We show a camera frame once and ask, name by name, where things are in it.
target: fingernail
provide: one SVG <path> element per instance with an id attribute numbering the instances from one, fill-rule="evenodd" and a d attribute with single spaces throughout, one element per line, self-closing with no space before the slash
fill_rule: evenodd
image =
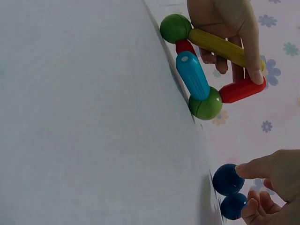
<path id="1" fill-rule="evenodd" d="M 235 171 L 241 170 L 241 169 L 243 168 L 244 165 L 245 165 L 244 163 L 243 163 L 243 164 L 240 164 L 240 165 L 237 165 L 237 166 L 235 167 Z"/>
<path id="2" fill-rule="evenodd" d="M 263 83 L 263 75 L 260 70 L 254 72 L 254 79 L 257 82 L 257 84 Z"/>

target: green magnetic ball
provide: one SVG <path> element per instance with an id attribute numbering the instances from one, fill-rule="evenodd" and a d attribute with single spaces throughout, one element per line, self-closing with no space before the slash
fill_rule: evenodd
<path id="1" fill-rule="evenodd" d="M 188 107 L 191 113 L 201 120 L 211 120 L 221 111 L 223 101 L 220 93 L 213 87 L 210 87 L 210 95 L 204 101 L 198 101 L 192 96 L 189 97 Z"/>
<path id="2" fill-rule="evenodd" d="M 160 24 L 163 39 L 171 44 L 188 38 L 192 25 L 187 18 L 179 14 L 167 16 Z"/>

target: floral bedsheet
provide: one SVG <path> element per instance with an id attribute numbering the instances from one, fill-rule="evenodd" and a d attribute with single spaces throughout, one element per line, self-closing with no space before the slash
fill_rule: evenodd
<path id="1" fill-rule="evenodd" d="M 244 163 L 278 149 L 300 149 L 300 2 L 298 0 L 251 0 L 259 24 L 265 90 L 234 104 L 224 105 L 213 120 L 202 122 L 213 170 L 225 163 Z M 188 17 L 185 0 L 160 0 L 161 8 Z M 232 82 L 231 69 L 221 75 L 212 65 L 202 65 L 211 86 L 220 89 Z M 263 185 L 247 180 L 249 189 L 267 190 L 275 202 L 280 198 Z M 242 220 L 227 221 L 241 225 Z"/>

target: yellow flower print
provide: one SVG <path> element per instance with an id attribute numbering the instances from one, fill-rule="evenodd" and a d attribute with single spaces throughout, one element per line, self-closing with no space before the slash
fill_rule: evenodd
<path id="1" fill-rule="evenodd" d="M 222 110 L 222 111 L 218 114 L 218 116 L 216 116 L 216 117 L 212 120 L 212 123 L 213 123 L 213 124 L 216 124 L 216 125 L 219 127 L 221 124 L 225 124 L 227 119 L 228 119 L 227 111 Z"/>

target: yellow magnetic rod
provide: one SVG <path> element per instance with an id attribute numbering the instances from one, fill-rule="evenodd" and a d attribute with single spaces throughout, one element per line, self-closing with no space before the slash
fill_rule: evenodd
<path id="1" fill-rule="evenodd" d="M 194 45 L 213 52 L 243 68 L 246 68 L 245 52 L 241 47 L 199 29 L 192 29 L 188 35 L 188 39 Z M 261 62 L 263 71 L 266 65 L 263 60 L 261 60 Z"/>

